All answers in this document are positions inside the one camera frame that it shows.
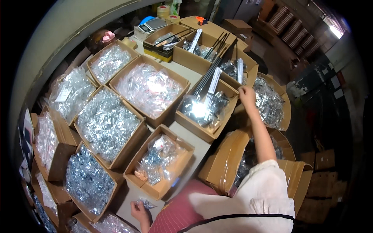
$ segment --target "digital scale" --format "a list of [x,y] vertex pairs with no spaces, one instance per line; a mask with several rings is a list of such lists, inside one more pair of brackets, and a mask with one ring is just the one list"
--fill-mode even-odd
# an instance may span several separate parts
[[140,24],[139,28],[145,33],[150,33],[165,26],[167,26],[166,22],[157,17]]

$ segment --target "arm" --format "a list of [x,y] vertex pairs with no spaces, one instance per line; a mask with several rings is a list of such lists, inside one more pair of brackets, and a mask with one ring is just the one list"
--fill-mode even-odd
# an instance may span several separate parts
[[258,162],[262,163],[266,160],[276,160],[276,153],[271,137],[255,105],[256,97],[254,89],[242,86],[238,91],[239,98],[251,120]]
[[148,233],[150,220],[142,201],[139,204],[136,201],[131,201],[131,215],[140,222],[141,232]]

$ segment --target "floor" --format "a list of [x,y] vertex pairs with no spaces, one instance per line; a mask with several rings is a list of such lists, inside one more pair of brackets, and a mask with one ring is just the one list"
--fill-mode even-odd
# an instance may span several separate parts
[[[251,51],[260,56],[268,67],[268,74],[280,85],[286,85],[289,80],[289,59],[296,58],[295,53],[280,38],[275,37],[271,45],[262,37],[254,34]],[[306,123],[307,113],[302,108],[291,104],[291,121],[285,136],[293,147],[297,160],[300,154],[314,150],[312,132]]]

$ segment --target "pink object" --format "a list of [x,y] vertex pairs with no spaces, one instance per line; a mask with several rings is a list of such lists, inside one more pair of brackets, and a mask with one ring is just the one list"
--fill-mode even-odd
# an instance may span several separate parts
[[112,33],[111,31],[105,32],[105,36],[102,38],[102,42],[106,43],[109,42],[110,40],[114,39],[115,34]]

